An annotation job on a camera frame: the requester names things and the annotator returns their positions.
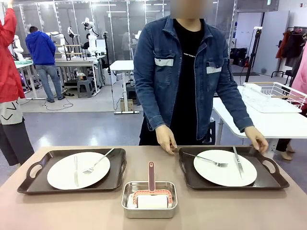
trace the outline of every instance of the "blue denim jacket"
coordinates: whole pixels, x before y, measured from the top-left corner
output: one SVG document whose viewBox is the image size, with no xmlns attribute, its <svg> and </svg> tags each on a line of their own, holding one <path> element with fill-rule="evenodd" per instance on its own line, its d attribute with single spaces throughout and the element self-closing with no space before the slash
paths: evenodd
<svg viewBox="0 0 307 230">
<path fill-rule="evenodd" d="M 136 92 L 150 130 L 169 127 L 172 120 L 183 55 L 173 23 L 170 16 L 148 23 L 134 57 Z M 231 73 L 228 45 L 222 33 L 206 23 L 204 34 L 194 63 L 197 139 L 207 133 L 215 92 L 243 132 L 253 123 Z"/>
</svg>

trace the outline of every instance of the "white wire rack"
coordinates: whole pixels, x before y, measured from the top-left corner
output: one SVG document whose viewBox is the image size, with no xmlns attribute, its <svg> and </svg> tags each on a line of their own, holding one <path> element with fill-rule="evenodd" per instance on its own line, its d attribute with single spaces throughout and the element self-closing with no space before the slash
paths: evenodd
<svg viewBox="0 0 307 230">
<path fill-rule="evenodd" d="M 261 113 L 300 113 L 307 95 L 279 82 L 249 82 L 242 99 Z"/>
</svg>

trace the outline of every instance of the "metal container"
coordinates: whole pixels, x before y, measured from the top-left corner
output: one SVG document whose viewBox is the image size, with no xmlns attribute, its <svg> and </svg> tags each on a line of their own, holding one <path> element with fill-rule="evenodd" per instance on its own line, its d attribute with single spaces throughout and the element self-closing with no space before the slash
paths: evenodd
<svg viewBox="0 0 307 230">
<path fill-rule="evenodd" d="M 167 181 L 156 181 L 156 189 L 167 189 L 172 194 L 173 205 L 171 208 L 152 208 L 152 209 L 139 209 L 128 208 L 128 198 L 131 194 L 138 190 L 148 190 L 148 181 L 131 181 L 128 182 L 123 191 L 123 197 L 121 205 L 125 210 L 125 215 L 128 218 L 133 219 L 169 219 L 175 215 L 175 209 L 177 207 L 177 193 L 175 185 Z"/>
</svg>

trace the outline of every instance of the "table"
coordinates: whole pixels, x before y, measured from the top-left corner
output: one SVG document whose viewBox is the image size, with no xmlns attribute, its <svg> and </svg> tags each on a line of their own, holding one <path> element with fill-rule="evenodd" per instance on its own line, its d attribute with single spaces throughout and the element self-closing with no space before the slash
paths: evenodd
<svg viewBox="0 0 307 230">
<path fill-rule="evenodd" d="M 58 66 L 59 68 L 59 74 L 62 84 L 64 85 L 61 67 L 92 67 L 94 75 L 94 83 L 95 83 L 95 93 L 93 94 L 93 96 L 96 96 L 100 92 L 100 89 L 97 87 L 97 78 L 96 78 L 97 72 L 94 66 L 98 64 L 98 62 L 100 62 L 101 58 L 104 57 L 105 55 L 98 57 L 87 57 L 86 60 L 83 60 L 83 58 L 80 57 L 72 57 L 71 60 L 66 60 L 65 58 L 56 58 L 55 59 L 56 66 Z M 66 75 L 66 71 L 64 71 L 63 73 L 64 73 L 64 79 L 67 81 L 68 78 Z"/>
<path fill-rule="evenodd" d="M 111 71 L 118 71 L 122 72 L 123 76 L 123 89 L 124 89 L 124 104 L 125 104 L 125 111 L 117 112 L 115 111 L 114 114 L 138 114 L 139 111 L 128 111 L 128 99 L 127 99 L 127 88 L 126 88 L 126 72 L 128 72 L 129 79 L 130 73 L 134 70 L 133 61 L 115 61 L 110 66 Z"/>
<path fill-rule="evenodd" d="M 23 69 L 26 69 L 28 77 L 29 77 L 29 80 L 30 80 L 30 84 L 31 84 L 31 87 L 32 87 L 32 91 L 33 91 L 34 97 L 33 98 L 26 98 L 26 100 L 46 100 L 46 98 L 44 98 L 44 97 L 37 97 L 36 89 L 35 89 L 34 81 L 33 81 L 33 77 L 32 77 L 32 73 L 31 73 L 31 69 L 30 69 L 30 67 L 32 67 L 32 70 L 33 70 L 33 73 L 35 75 L 35 78 L 36 78 L 36 80 L 38 80 L 38 75 L 37 75 L 36 69 L 34 68 L 33 62 L 28 63 L 28 64 L 22 64 L 22 65 L 15 63 L 15 65 L 16 65 L 16 68 L 21 72 L 21 75 L 22 75 L 22 77 L 24 79 L 24 82 L 26 81 L 26 78 L 25 78 L 24 70 Z"/>
<path fill-rule="evenodd" d="M 301 114 L 261 113 L 249 104 L 246 103 L 245 105 L 255 127 L 263 134 L 269 143 L 269 148 L 266 156 L 270 158 L 273 157 L 278 139 L 280 138 L 307 138 L 307 118 Z M 247 138 L 245 133 L 240 133 L 239 129 L 235 126 L 232 116 L 227 111 L 220 98 L 213 99 L 213 108 L 220 117 L 216 136 L 216 145 L 221 144 L 221 136 L 224 123 L 237 137 Z"/>
<path fill-rule="evenodd" d="M 303 230 L 307 226 L 307 196 L 280 169 L 290 187 L 280 191 L 193 191 L 184 181 L 178 158 L 159 146 L 124 146 L 127 167 L 123 186 L 147 180 L 147 165 L 155 162 L 157 181 L 171 181 L 178 207 L 172 219 L 128 219 L 121 206 L 123 186 L 114 192 L 24 195 L 17 187 L 30 165 L 51 150 L 99 147 L 45 147 L 39 149 L 0 188 L 3 230 Z"/>
</svg>

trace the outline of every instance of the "white plate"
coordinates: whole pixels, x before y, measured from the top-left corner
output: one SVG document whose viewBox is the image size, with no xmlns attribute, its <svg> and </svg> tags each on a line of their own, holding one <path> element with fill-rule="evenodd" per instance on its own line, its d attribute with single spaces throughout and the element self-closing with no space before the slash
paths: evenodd
<svg viewBox="0 0 307 230">
<path fill-rule="evenodd" d="M 75 162 L 74 156 L 78 159 L 78 181 L 76 186 L 74 180 Z M 108 157 L 103 158 L 90 174 L 83 173 L 91 168 L 103 155 L 97 152 L 81 152 L 70 155 L 58 161 L 51 167 L 47 174 L 48 183 L 57 189 L 78 189 L 85 188 L 100 181 L 110 170 Z"/>
<path fill-rule="evenodd" d="M 236 156 L 233 152 L 224 150 L 208 150 L 198 154 L 219 163 L 228 163 L 226 168 L 215 166 L 209 161 L 195 157 L 194 167 L 196 171 L 206 180 L 215 184 L 229 186 L 229 187 L 242 187 L 253 183 L 257 178 L 257 171 L 252 163 L 239 155 L 243 167 L 242 178 L 238 170 Z"/>
</svg>

